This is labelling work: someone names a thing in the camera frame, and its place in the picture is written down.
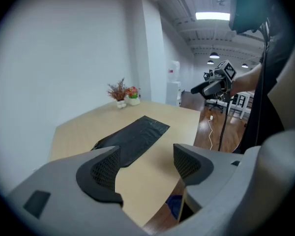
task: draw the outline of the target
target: potted plant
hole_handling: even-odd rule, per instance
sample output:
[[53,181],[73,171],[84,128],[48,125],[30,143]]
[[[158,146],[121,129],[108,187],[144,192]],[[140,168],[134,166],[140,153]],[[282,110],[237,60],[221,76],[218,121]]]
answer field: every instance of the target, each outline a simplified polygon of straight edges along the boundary
[[127,105],[124,101],[124,98],[126,97],[127,87],[125,86],[123,81],[124,78],[118,81],[117,85],[108,84],[110,89],[107,90],[107,93],[111,98],[117,101],[118,108],[125,108]]
[[131,106],[136,106],[140,104],[140,99],[138,98],[138,89],[136,87],[128,88],[126,94],[129,97],[128,103]]

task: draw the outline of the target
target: black shirt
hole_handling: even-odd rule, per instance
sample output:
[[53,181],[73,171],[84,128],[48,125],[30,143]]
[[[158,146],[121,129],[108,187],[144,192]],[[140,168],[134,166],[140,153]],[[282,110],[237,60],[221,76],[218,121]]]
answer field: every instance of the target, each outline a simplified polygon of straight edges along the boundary
[[272,36],[268,43],[265,67],[262,67],[262,69],[265,69],[263,93],[261,94],[263,75],[263,71],[261,71],[247,127],[238,146],[240,153],[244,153],[250,147],[261,145],[269,136],[284,130],[282,122],[268,98],[268,93],[276,84],[276,78],[290,57],[294,44],[295,32],[288,27],[281,29],[275,36]]

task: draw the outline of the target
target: black tag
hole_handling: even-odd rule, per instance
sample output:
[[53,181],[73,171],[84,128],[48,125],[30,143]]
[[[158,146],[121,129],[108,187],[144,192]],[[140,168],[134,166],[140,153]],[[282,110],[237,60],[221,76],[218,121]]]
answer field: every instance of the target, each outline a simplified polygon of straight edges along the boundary
[[27,210],[31,215],[39,219],[49,197],[49,192],[35,191],[27,200],[23,208]]
[[240,163],[240,161],[234,161],[233,163],[231,163],[231,164],[233,164],[233,165],[235,165],[235,166],[238,166],[239,165],[239,163]]

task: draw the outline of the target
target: black cloth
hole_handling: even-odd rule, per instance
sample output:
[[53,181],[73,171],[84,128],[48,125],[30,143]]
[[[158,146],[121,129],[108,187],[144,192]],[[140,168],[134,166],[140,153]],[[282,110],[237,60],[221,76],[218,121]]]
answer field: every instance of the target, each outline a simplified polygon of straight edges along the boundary
[[95,144],[93,149],[120,146],[120,166],[128,167],[146,152],[168,129],[169,125],[143,116]]
[[[290,57],[294,44],[295,32],[288,27],[281,29],[275,36],[272,36],[268,43],[265,67],[262,67],[262,69],[265,69],[263,94],[261,95],[263,74],[261,71],[247,127],[237,148],[240,150],[240,153],[244,153],[250,147],[261,145],[269,136],[284,130],[282,122],[268,98],[268,93],[275,86],[276,78]],[[259,117],[260,124],[257,137]]]

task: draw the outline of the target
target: person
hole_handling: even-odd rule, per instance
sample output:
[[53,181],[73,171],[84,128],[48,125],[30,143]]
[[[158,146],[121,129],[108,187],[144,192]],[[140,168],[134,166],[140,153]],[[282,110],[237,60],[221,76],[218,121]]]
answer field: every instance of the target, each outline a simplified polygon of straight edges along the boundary
[[[264,55],[262,55],[257,66],[233,81],[231,96],[238,92],[255,90],[250,117],[242,140],[234,153],[244,153],[248,148],[259,146],[269,136],[284,130],[267,95],[275,86],[276,78],[292,52],[295,45],[295,30],[278,3],[271,7],[267,30],[270,41],[267,46],[265,67],[263,67]],[[265,77],[262,83],[263,69],[265,69]]]

